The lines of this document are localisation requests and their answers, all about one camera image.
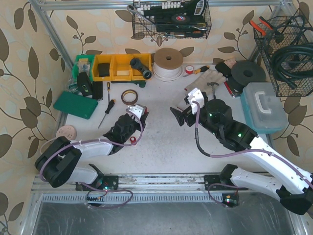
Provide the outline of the large black orange screwdriver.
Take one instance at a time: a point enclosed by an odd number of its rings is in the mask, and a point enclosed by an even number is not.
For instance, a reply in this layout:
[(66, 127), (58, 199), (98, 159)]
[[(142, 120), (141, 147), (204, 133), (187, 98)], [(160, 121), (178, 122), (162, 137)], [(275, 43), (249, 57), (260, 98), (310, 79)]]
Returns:
[(105, 110), (105, 114), (102, 118), (102, 120), (100, 121), (99, 125), (98, 125), (98, 129), (100, 128), (100, 126), (102, 125), (105, 117), (110, 113), (111, 109), (114, 107), (115, 105), (115, 99), (111, 99), (108, 103), (107, 109)]

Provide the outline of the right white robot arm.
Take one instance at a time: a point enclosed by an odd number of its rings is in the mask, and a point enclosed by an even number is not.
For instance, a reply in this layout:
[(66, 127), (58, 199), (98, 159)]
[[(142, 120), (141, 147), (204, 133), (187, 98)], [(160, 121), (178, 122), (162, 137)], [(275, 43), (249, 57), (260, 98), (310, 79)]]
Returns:
[[(313, 213), (313, 175), (287, 160), (271, 148), (246, 124), (235, 121), (231, 108), (220, 99), (212, 99), (201, 107), (193, 102), (196, 113), (190, 108), (181, 112), (170, 108), (180, 126), (195, 127), (197, 149), (210, 158), (225, 158), (246, 154), (271, 176), (251, 173), (228, 164), (220, 174), (222, 182), (231, 182), (232, 188), (248, 188), (277, 199), (287, 210), (304, 215)], [(231, 153), (214, 155), (205, 152), (199, 140), (199, 126), (212, 133)]]

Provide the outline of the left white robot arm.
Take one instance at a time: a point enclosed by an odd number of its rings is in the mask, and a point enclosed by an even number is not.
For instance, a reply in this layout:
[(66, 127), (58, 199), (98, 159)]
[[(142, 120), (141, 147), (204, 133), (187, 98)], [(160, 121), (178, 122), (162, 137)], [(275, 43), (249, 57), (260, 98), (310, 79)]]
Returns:
[(102, 137), (89, 141), (69, 141), (58, 137), (36, 160), (34, 166), (53, 188), (65, 183), (85, 183), (101, 188), (103, 173), (90, 158), (109, 156), (124, 147), (134, 146), (142, 137), (146, 118), (149, 113), (144, 110), (141, 117), (128, 111), (115, 122), (114, 126)]

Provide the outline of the short red spring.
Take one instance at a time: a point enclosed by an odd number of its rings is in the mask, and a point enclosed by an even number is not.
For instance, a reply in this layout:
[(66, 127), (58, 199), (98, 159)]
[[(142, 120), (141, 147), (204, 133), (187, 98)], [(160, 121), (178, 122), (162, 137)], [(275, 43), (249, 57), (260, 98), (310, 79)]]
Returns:
[(131, 142), (131, 144), (136, 145), (136, 143), (137, 143), (136, 137), (134, 137), (134, 136), (130, 137), (130, 142)]

